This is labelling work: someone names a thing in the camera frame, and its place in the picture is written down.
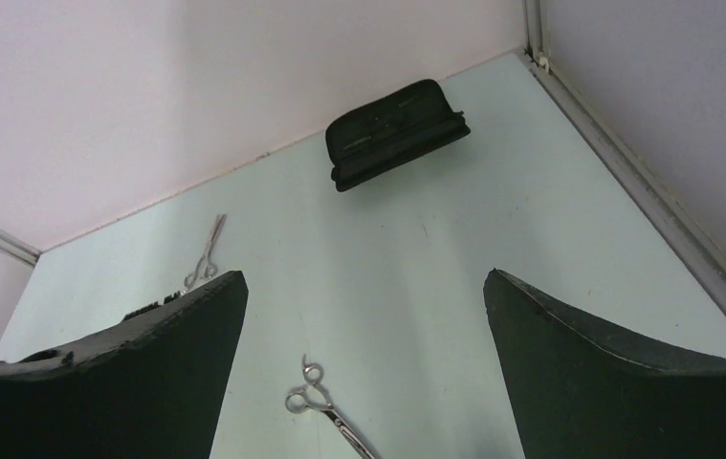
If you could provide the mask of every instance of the black case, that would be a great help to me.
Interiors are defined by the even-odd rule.
[[[326,129],[332,180],[357,186],[470,134],[439,84],[424,79],[339,117]]]

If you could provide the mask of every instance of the white table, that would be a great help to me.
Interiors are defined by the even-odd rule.
[[[473,133],[348,192],[318,135],[45,253],[0,360],[181,288],[220,212],[214,260],[250,301],[213,457],[357,457],[284,409],[303,353],[383,457],[522,457],[484,310],[494,267],[726,357],[724,315],[516,56],[442,86]]]

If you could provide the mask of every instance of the silver scissors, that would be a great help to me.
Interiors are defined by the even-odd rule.
[[[208,241],[205,243],[205,251],[199,258],[199,261],[196,262],[196,268],[193,270],[192,273],[189,273],[186,276],[185,282],[183,282],[186,288],[186,292],[193,290],[194,286],[196,285],[196,281],[200,278],[202,280],[208,281],[213,279],[216,273],[219,272],[219,268],[212,261],[210,261],[210,251],[213,250],[213,244],[215,244],[216,238],[219,237],[219,232],[222,230],[222,225],[225,224],[225,217],[226,215],[224,213],[216,215],[216,221],[213,222],[213,228],[210,230]]]
[[[340,433],[345,440],[351,444],[351,447],[360,454],[360,457],[364,458],[376,458],[373,452],[363,444],[363,440],[360,436],[348,425],[348,423],[342,418],[340,413],[332,403],[332,399],[329,398],[329,392],[320,385],[323,381],[323,367],[317,363],[306,364],[306,356],[303,356],[302,368],[303,379],[306,384],[292,389],[287,394],[284,404],[286,405],[289,412],[293,414],[300,414],[307,409],[314,409],[315,411],[321,412],[328,417],[335,427],[338,428]],[[311,400],[307,395],[307,390],[312,387],[317,390],[320,396],[323,398],[323,403],[317,403]]]

